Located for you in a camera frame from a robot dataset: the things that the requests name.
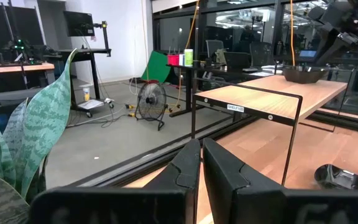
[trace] shelf label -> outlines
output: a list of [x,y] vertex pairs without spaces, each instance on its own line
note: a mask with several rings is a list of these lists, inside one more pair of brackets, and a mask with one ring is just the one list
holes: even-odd
[[227,109],[228,109],[228,110],[237,111],[237,112],[241,112],[241,113],[244,112],[244,108],[243,108],[242,106],[236,106],[236,105],[230,105],[230,104],[228,104],[228,105],[227,105]]

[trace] gray floor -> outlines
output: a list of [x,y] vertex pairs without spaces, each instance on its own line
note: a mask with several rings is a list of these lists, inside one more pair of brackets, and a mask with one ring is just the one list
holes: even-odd
[[[76,81],[74,84],[76,99],[81,101],[83,93],[78,85],[83,83]],[[115,107],[112,111],[115,118],[131,112],[122,108],[123,103],[136,103],[136,96],[129,91],[128,81],[108,83],[104,85],[104,88],[101,87],[104,97],[109,95],[115,100]],[[167,95],[178,96],[178,90],[172,86],[165,86],[165,90]],[[185,98],[185,92],[181,93],[180,98]],[[167,103],[175,104],[176,102],[176,99],[167,98]],[[184,108],[185,102],[179,102]],[[104,106],[95,110],[93,114],[92,119],[95,119],[111,112],[108,106]],[[209,108],[198,110],[196,115],[197,129],[230,116]],[[68,122],[78,124],[89,120],[84,113],[71,111]],[[156,121],[136,121],[135,118],[127,116],[123,116],[107,128],[102,128],[101,124],[84,124],[66,129],[49,155],[46,170],[47,187],[70,184],[190,133],[191,113],[174,118],[165,114],[163,120],[165,126],[161,131],[157,131],[158,122]]]

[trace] brown bowl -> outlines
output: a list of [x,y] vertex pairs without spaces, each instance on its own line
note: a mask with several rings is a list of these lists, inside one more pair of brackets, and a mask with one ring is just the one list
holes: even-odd
[[312,70],[310,72],[302,72],[292,68],[284,68],[283,74],[287,81],[295,82],[300,84],[316,83],[322,78],[328,71],[323,70]]

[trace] desk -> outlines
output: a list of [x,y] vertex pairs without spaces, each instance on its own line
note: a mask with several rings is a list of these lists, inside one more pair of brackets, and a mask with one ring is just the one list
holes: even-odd
[[225,70],[220,70],[218,68],[201,68],[201,67],[195,68],[195,67],[186,67],[186,66],[180,66],[180,65],[167,65],[167,66],[172,67],[172,68],[180,68],[180,69],[186,70],[186,77],[185,77],[185,80],[186,80],[186,83],[185,83],[185,86],[186,86],[186,108],[184,110],[169,114],[169,117],[171,117],[171,118],[191,112],[191,79],[192,79],[192,74],[194,72],[212,72],[213,74],[218,74],[218,75],[241,77],[245,80],[255,80],[257,78],[261,78],[260,76],[250,75],[250,74],[244,73],[244,72],[225,71]]
[[[58,50],[58,55],[44,55],[45,58],[51,61],[63,61],[66,62],[68,56],[70,56],[73,49],[63,49]],[[92,79],[93,79],[93,88],[95,98],[100,100],[100,91],[99,91],[99,80],[98,80],[98,72],[96,70],[96,64],[94,61],[94,54],[110,54],[111,49],[77,49],[77,54],[74,56],[71,62],[83,62],[89,60],[91,62],[91,69],[92,69]],[[76,103],[75,99],[75,92],[73,82],[70,76],[70,85],[71,85],[71,109],[77,111],[84,111],[89,113],[89,110],[79,108]]]
[[[51,63],[43,63],[41,65],[25,65],[25,66],[23,66],[23,70],[25,72],[45,70],[48,84],[51,84],[55,81],[55,75],[53,74],[53,69],[55,69],[55,66]],[[1,66],[0,67],[0,73],[21,72],[21,71],[22,71],[21,66]]]
[[[288,82],[282,75],[260,78],[249,82],[230,84],[215,90],[193,94],[197,100],[222,106],[239,113],[292,126],[282,185],[285,183],[297,124],[345,90],[346,83],[319,80],[317,83]],[[195,137],[196,111],[192,109],[191,136]]]

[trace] red container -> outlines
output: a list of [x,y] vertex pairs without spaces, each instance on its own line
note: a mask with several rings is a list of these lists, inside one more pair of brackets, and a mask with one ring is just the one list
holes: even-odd
[[167,55],[169,65],[179,65],[179,55]]

